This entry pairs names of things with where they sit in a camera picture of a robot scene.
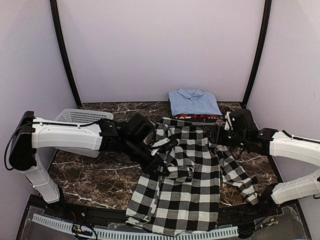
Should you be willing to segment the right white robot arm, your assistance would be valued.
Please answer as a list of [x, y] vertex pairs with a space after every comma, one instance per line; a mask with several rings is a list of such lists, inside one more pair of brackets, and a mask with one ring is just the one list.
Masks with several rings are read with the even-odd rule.
[[[248, 109], [229, 111], [225, 125], [215, 125], [209, 131], [210, 142], [226, 147], [239, 147], [264, 156], [284, 157], [315, 166], [320, 165], [320, 142], [289, 134], [273, 128], [258, 129]], [[275, 204], [320, 196], [320, 171], [297, 179], [270, 186], [262, 195], [264, 199], [255, 205], [255, 213], [266, 217]]]

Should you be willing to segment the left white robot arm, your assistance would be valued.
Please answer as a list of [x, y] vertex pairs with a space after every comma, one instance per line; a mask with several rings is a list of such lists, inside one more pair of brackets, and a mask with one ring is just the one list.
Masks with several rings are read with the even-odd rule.
[[51, 210], [60, 218], [67, 218], [70, 206], [63, 201], [58, 185], [43, 167], [37, 150], [56, 148], [64, 151], [115, 152], [126, 154], [140, 165], [145, 174], [168, 176], [169, 170], [159, 156], [161, 146], [144, 143], [154, 125], [140, 114], [128, 122], [102, 118], [89, 123], [61, 122], [35, 117], [26, 111], [4, 150], [4, 166], [7, 171], [21, 172], [43, 200], [51, 204]]

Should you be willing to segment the black white plaid shirt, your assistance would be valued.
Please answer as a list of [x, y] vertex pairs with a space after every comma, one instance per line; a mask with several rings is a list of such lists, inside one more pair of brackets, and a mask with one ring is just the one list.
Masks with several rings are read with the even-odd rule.
[[198, 126], [164, 117], [155, 124], [155, 139], [170, 137], [177, 145], [161, 154], [169, 175], [140, 175], [126, 209], [128, 225], [171, 237], [211, 231], [218, 221], [221, 183], [258, 203], [255, 178], [226, 146], [211, 143]]

